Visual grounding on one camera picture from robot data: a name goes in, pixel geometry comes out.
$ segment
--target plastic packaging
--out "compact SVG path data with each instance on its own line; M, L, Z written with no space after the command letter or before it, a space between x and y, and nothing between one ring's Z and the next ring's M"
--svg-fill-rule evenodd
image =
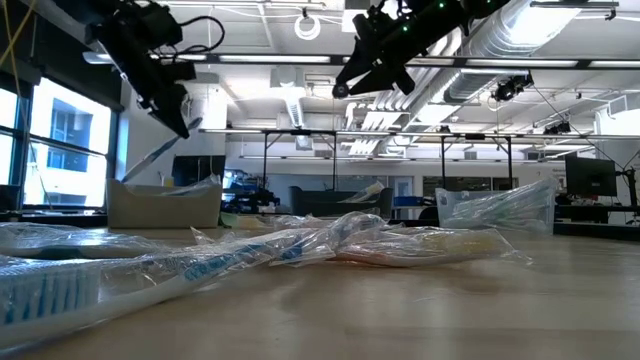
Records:
M340 201L340 203L375 202L372 198L379 195L382 190L384 190L384 185L376 181L375 184L369 185L366 189L358 191L358 193L348 199Z
M38 261L0 257L0 348L73 331L208 286L264 263L325 259L420 266L517 252L494 230L388 228L375 215L350 213L327 227L287 229L132 259Z
M141 236L65 225L0 223L0 254L33 259L136 257L171 248Z
M371 229L349 236L335 260L371 265L415 267L479 259L530 262L495 229L448 230L401 228Z
M323 245L323 238L311 237L315 231L284 230L135 259L42 261L38 266L3 268L0 309L5 312L5 319L7 312L12 318L0 323L0 348L121 316L273 259L297 258L314 250L316 244ZM48 279L60 279L62 285ZM84 298L80 302L80 295L69 298L72 293L84 294Z
M451 229L504 228L552 234L558 181L548 178L475 199L471 192L436 189L440 226Z
M206 179L201 180L193 185L172 189L160 195L165 196L193 196L205 193L211 186L222 186L220 176L211 174Z

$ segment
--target led light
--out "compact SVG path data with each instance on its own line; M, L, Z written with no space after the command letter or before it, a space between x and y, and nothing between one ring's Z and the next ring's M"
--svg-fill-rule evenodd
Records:
M407 66L411 65L450 66L453 65L453 59L443 59L438 57L417 57L407 62Z
M247 160L263 160L264 156L260 155L240 155L239 159L247 159ZM286 159L286 156L267 156L267 159Z
M603 68L640 68L640 60L597 60L592 61L589 67L603 67Z
M338 131L336 135L387 136L391 133L387 131Z
M469 59L469 66L504 66L526 69L530 67L562 67L571 68L576 66L578 60L551 60L551 59Z
M294 55L220 55L220 62L228 63L283 63L283 64L328 64L329 56Z
M184 54L178 55L178 59L191 60L191 61L204 61L207 60L207 55L204 54Z
M290 7L307 7L314 9L324 9L324 2L310 1L186 1L186 0L164 0L156 1L160 5L168 5L171 7L211 7L211 6L256 6L264 5L269 8L290 8ZM136 1L136 3L147 5L149 2Z
M262 134L262 130L250 129L200 129L200 132L212 134Z
M522 69L460 69L460 72L471 75L529 75L529 70Z

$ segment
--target cable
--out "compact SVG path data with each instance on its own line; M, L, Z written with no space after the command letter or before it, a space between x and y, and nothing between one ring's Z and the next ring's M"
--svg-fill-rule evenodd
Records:
M4 61L7 59L7 56L9 55L10 52L13 51L13 47L16 44L16 41L18 40L18 38L20 37L20 34L22 33L22 29L24 29L24 26L27 24L27 22L29 21L29 17L31 16L31 13L33 13L33 9L36 5L36 2L38 2L38 0L32 0L31 4L29 5L29 10L27 10L27 13L25 14L24 18L22 19L22 22L20 23L20 25L18 26L18 29L16 30L16 33L13 34L13 37L10 37L10 33L11 32L7 32L7 37L9 40L9 46L7 47L7 49L4 51L4 53L2 53L2 57L0 57L0 67L2 67L2 64L4 64ZM5 5L4 5L5 11L7 9L7 3L5 1Z
M7 49L7 51L9 52L9 56L11 57L11 67L13 70L13 78L16 82L16 92L18 93L18 101L20 104L20 108L18 109L20 116L22 117L22 124L23 124L23 133L22 133L22 138L23 141L27 144L27 146L30 147L31 149L31 156L33 157L33 163L35 164L35 168L36 168L36 172L38 173L38 178L40 179L40 186L42 187L42 191L44 192L44 196L47 199L47 203L49 203L49 209L53 210L53 204L51 203L51 197L49 196L49 192L47 191L46 187L44 186L44 180L42 179L42 173L40 172L40 170L38 169L38 163L36 161L35 158L35 149L33 147L33 144L31 143L31 140L29 139L29 124L27 124L26 119L24 118L24 114L26 113L25 107L24 107L24 102L21 100L22 99L22 91L20 90L20 79L18 78L18 69L16 67L16 57L15 54L13 52L13 43L12 43L12 39L11 39L11 27L9 26L9 10L7 9L7 4L5 3L4 6L4 22L6 24L6 31L7 31L7 40L9 40L9 48ZM18 31L20 31L21 29L19 28L16 31L16 36L15 38L17 38Z
M197 16L197 17L194 17L193 19L187 20L187 21L185 21L183 23L180 23L178 25L180 25L182 27L189 26L189 25L191 25L191 24L193 24L195 22L201 21L201 20L213 21L218 25L218 27L220 28L220 38L218 39L218 41L216 41L215 44L209 45L209 46L198 44L198 45L189 46L188 48L186 48L184 50L176 51L173 54L172 62L175 63L176 60L178 59L178 56L180 56L180 55L198 55L198 54L203 54L203 53L209 53L209 52L215 50L216 48L218 48L222 44L222 42L224 41L224 37L226 35L226 31L224 29L224 26L220 22L220 20L214 18L213 16L208 16L208 15Z

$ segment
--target table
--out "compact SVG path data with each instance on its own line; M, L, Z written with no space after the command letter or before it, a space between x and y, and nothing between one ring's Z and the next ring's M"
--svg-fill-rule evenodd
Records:
M609 213L630 212L639 213L640 206L616 206L616 205L556 205L555 217L570 218L572 221L594 221L600 224L609 222Z
M20 359L637 359L640 247L508 233L530 266L270 267L4 355Z

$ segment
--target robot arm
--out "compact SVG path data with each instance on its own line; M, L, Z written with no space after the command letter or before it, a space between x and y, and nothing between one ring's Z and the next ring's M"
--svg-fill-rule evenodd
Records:
M473 19L487 17L510 0L398 0L397 19L382 12L385 3L372 6L368 16L353 19L358 36L353 55L336 78L335 98L372 91L392 90L395 83L403 93L413 91L415 83L404 64L440 38L460 26L465 35ZM351 89L347 81L367 74Z
M187 90L178 80L195 78L190 62L162 63L150 52L182 41L182 27L169 8L155 2L140 6L133 0L53 0L87 26L87 42L97 41L137 92L149 114L183 138L189 137L182 116Z

